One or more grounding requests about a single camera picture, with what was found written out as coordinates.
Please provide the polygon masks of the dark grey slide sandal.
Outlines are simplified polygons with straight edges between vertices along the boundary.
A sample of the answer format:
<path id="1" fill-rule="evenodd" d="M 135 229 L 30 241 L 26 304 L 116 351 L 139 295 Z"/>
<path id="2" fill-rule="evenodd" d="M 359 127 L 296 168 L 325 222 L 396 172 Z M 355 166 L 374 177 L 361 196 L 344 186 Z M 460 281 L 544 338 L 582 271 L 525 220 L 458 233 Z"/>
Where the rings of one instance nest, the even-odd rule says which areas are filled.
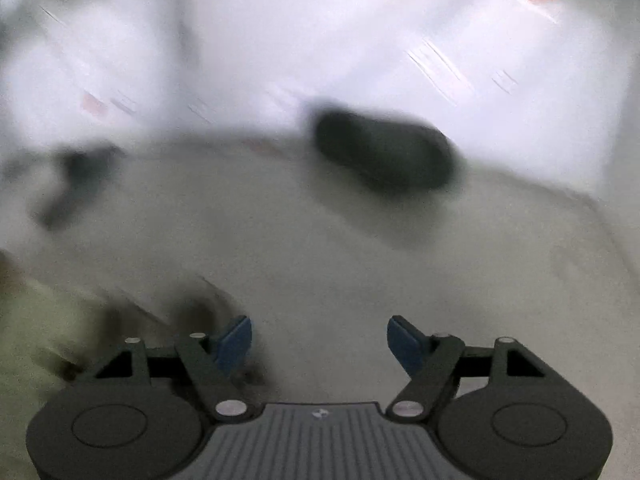
<path id="1" fill-rule="evenodd" d="M 378 192 L 439 191 L 457 173 L 448 138 L 418 122 L 327 107 L 314 114 L 311 134 L 321 156 Z"/>

